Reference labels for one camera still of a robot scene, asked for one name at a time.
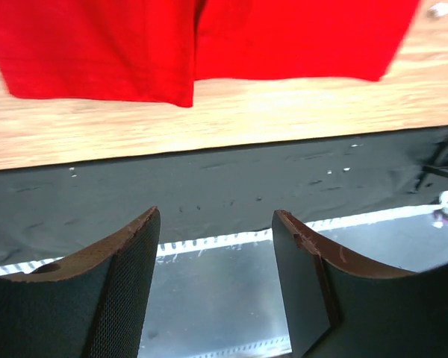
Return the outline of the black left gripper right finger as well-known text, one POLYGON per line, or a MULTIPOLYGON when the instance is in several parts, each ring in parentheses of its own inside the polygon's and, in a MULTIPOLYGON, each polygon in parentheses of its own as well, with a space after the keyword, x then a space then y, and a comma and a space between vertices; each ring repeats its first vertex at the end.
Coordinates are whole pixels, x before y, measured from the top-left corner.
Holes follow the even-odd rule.
POLYGON ((285 210, 272 231, 295 357, 448 357, 448 263, 389 266, 285 210))

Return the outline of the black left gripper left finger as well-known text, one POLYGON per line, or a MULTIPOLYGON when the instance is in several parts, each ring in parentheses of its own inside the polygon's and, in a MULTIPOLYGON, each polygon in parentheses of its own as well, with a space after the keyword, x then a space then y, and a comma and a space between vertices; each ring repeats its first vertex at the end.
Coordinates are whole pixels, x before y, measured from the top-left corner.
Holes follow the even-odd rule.
POLYGON ((160 229, 152 207, 74 254, 0 276, 0 357, 135 357, 160 229))

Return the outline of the red t shirt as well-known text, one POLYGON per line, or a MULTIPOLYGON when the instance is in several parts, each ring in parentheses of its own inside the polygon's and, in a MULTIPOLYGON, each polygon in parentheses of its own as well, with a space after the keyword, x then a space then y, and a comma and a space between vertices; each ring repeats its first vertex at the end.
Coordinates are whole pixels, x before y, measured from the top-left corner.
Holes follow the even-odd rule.
POLYGON ((417 1, 0 1, 0 72, 18 98, 191 107, 197 80, 387 71, 417 1))

